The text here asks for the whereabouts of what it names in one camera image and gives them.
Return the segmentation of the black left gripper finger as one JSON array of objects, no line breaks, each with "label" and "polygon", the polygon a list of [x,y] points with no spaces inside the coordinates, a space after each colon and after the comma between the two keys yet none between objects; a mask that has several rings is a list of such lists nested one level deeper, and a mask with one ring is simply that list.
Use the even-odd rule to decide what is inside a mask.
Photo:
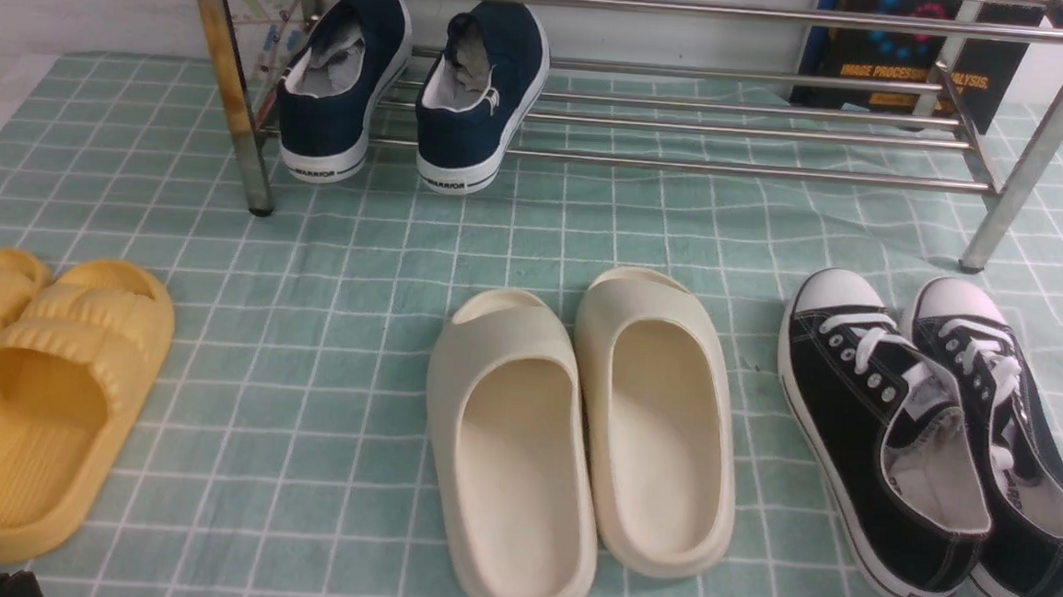
[{"label": "black left gripper finger", "polygon": [[44,597],[34,572],[0,572],[0,597]]}]

